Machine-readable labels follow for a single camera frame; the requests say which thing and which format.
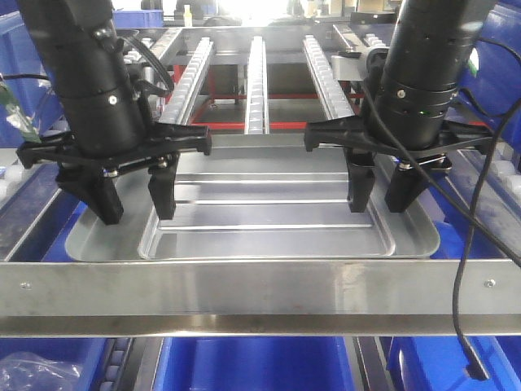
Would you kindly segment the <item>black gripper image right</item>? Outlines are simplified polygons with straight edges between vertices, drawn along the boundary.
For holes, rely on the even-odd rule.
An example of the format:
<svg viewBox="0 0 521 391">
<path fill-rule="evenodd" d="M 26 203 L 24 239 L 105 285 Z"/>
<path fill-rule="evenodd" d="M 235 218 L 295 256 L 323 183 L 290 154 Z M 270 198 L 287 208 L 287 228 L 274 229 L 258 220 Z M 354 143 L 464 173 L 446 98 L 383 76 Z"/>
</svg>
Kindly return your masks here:
<svg viewBox="0 0 521 391">
<path fill-rule="evenodd" d="M 343 148 L 348 169 L 347 201 L 352 213 L 363 213 L 366 210 L 375 183 L 374 157 L 380 154 L 400 159 L 384 199 L 390 212 L 402 213 L 430 185 L 412 166 L 412 160 L 426 165 L 439 160 L 448 152 L 462 149 L 476 149 L 486 154 L 490 150 L 492 138 L 493 133 L 484 125 L 445 120 L 432 146 L 425 150 L 410 150 L 410 157 L 406 157 L 398 148 L 370 136 L 360 117 L 348 116 L 307 124 L 304 145 L 308 152 L 323 143 Z"/>
</svg>

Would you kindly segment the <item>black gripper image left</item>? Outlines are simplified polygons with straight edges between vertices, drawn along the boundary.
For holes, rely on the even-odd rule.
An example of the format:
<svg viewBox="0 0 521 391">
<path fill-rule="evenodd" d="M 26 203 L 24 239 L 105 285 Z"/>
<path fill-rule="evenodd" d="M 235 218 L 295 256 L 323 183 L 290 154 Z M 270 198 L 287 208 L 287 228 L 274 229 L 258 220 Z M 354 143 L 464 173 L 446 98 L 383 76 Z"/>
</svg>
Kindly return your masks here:
<svg viewBox="0 0 521 391">
<path fill-rule="evenodd" d="M 148 169 L 148 190 L 160 220 L 173 218 L 174 182 L 179 154 L 196 150 L 208 156 L 212 148 L 207 126 L 156 122 L 151 133 L 135 148 L 108 157 L 88 157 L 71 131 L 45 136 L 40 143 L 25 142 L 16 154 L 26 169 L 56 162 L 58 187 L 86 204 L 106 225 L 117 224 L 124 212 L 112 178 Z"/>
</svg>

